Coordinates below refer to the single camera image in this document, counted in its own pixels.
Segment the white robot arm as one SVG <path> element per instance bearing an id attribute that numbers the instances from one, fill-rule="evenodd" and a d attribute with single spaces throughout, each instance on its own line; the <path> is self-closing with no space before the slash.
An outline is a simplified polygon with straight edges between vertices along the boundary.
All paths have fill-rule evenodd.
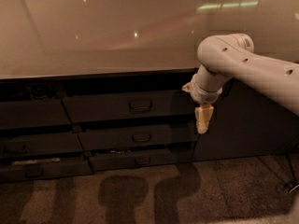
<path id="1" fill-rule="evenodd" d="M 250 36 L 207 37 L 198 46 L 197 58 L 199 69 L 182 89 L 198 104 L 194 113 L 200 134 L 207 131 L 212 105 L 232 78 L 299 115 L 299 64 L 256 55 Z"/>

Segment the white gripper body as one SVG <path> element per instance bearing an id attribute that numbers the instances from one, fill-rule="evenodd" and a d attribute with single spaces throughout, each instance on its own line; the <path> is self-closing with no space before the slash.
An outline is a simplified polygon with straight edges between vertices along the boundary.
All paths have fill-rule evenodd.
<path id="1" fill-rule="evenodd" d="M 197 75 L 192 76 L 190 82 L 190 96 L 199 105 L 210 105 L 217 101 L 222 93 L 222 89 L 216 91 L 205 91 L 199 86 L 199 82 L 196 80 Z"/>

